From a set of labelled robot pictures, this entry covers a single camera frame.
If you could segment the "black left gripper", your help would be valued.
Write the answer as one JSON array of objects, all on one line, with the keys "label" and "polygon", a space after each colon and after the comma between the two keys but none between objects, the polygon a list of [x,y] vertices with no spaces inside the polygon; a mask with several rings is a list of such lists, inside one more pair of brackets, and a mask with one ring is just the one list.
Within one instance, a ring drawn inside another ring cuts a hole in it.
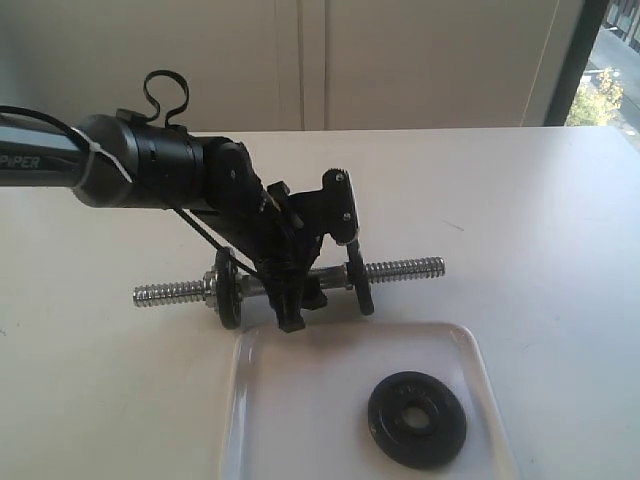
[{"label": "black left gripper", "polygon": [[321,279],[309,273],[320,254],[320,236],[298,199],[267,200],[261,210],[220,206],[204,199],[192,202],[192,213],[250,259],[266,280],[269,304],[278,328],[293,333],[305,328],[301,309],[328,304]]}]

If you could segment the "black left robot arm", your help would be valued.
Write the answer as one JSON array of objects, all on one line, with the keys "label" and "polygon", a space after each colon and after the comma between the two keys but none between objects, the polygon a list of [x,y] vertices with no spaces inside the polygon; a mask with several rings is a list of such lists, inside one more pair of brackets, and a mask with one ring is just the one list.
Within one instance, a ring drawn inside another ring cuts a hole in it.
[{"label": "black left robot arm", "polygon": [[15,106],[1,109],[1,183],[61,187],[94,208],[176,213],[216,251],[213,266],[192,282],[134,291],[139,307],[205,302],[222,324],[241,323],[243,281],[257,280],[287,332],[326,295],[312,266],[329,228],[315,209],[323,191],[290,194],[264,185],[247,148],[227,137],[198,138],[123,113],[95,115],[77,127]]}]

